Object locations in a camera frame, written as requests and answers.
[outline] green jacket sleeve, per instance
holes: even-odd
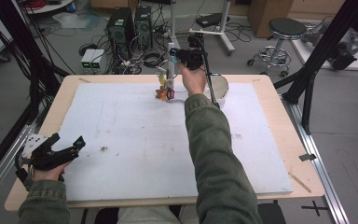
[[[185,112],[200,223],[262,223],[255,192],[232,152],[226,116],[202,94],[186,100]]]
[[[69,223],[65,185],[59,181],[33,183],[19,210],[20,224]]]

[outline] person's right arm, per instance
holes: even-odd
[[[186,128],[199,196],[200,223],[261,223],[255,192],[231,148],[226,116],[204,96],[205,73],[179,64],[189,97]]]

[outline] person's hand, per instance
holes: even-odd
[[[178,63],[177,66],[182,73],[183,84],[188,91],[188,96],[192,96],[198,93],[203,94],[206,85],[206,73],[204,65],[194,71],[189,70],[182,63]]]
[[[57,166],[56,168],[49,171],[34,170],[34,181],[38,180],[58,180],[60,174],[65,173],[65,167],[68,166],[71,161]]]

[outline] black tape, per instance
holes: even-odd
[[[316,159],[316,156],[313,155],[313,154],[304,154],[302,156],[299,156],[299,158],[302,160],[302,161],[307,161],[307,160],[310,160],[310,161],[313,161]]]

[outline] black cross mark on floor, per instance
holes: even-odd
[[[318,207],[316,206],[316,202],[315,201],[312,201],[313,203],[313,206],[301,206],[302,209],[315,209],[316,211],[316,215],[318,215],[318,217],[321,215],[319,213],[319,210],[326,210],[328,211],[328,207]]]

